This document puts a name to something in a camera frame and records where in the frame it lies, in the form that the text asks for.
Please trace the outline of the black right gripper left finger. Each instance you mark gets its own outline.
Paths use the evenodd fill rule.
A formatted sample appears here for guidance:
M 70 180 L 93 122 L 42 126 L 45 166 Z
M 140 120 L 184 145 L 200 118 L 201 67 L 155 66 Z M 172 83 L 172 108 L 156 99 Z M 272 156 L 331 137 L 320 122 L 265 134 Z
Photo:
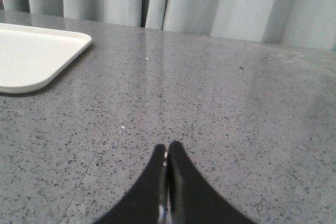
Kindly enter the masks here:
M 166 177 L 167 151 L 158 144 L 134 185 L 95 223 L 166 223 Z

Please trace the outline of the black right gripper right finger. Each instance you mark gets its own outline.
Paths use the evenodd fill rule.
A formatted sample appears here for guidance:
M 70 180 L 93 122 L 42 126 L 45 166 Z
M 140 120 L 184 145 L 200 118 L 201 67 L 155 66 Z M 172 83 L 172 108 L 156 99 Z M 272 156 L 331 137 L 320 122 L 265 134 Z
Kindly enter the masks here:
M 212 188 L 181 142 L 169 145 L 168 164 L 173 223 L 253 223 Z

